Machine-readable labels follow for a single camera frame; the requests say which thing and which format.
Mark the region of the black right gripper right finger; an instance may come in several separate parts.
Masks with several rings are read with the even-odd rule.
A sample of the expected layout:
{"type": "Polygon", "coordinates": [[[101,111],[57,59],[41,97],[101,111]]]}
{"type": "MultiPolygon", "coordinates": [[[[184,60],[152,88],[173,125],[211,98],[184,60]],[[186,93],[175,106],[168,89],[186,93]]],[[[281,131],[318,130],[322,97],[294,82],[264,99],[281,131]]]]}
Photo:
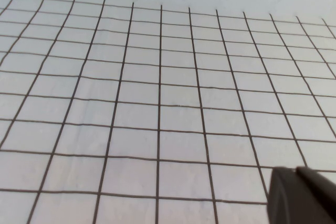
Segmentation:
{"type": "Polygon", "coordinates": [[[308,167],[297,167],[296,173],[335,223],[335,183],[308,167]]]}

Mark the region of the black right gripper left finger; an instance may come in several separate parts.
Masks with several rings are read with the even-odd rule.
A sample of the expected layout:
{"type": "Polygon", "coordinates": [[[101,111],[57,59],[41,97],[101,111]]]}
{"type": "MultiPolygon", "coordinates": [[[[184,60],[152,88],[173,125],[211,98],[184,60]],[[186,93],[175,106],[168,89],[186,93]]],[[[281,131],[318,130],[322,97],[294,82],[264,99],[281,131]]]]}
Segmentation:
{"type": "Polygon", "coordinates": [[[267,203],[270,223],[298,223],[299,199],[303,182],[291,169],[276,167],[272,170],[267,203]]]}

